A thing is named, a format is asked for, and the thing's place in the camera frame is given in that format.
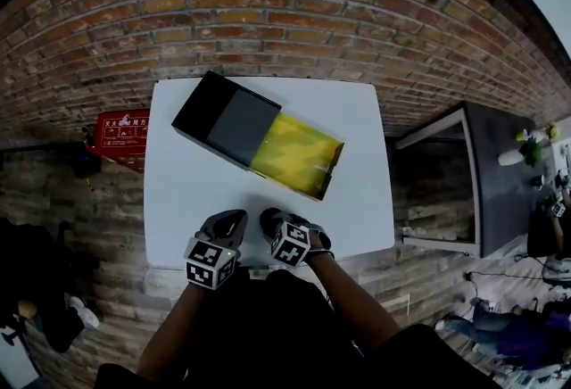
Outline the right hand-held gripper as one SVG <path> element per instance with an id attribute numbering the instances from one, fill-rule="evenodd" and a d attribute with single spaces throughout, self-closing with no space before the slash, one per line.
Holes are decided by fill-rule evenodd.
<path id="1" fill-rule="evenodd" d="M 260 215 L 260 226 L 271 256 L 279 263 L 297 267 L 316 255 L 333 255 L 325 230 L 294 213 L 268 208 Z"/>

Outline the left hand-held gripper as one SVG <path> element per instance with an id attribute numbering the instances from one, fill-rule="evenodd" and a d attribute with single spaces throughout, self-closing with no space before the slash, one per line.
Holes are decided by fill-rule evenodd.
<path id="1" fill-rule="evenodd" d="M 233 275 L 248 223 L 245 210 L 223 211 L 210 216 L 188 241 L 186 280 L 209 290 L 220 288 Z"/>

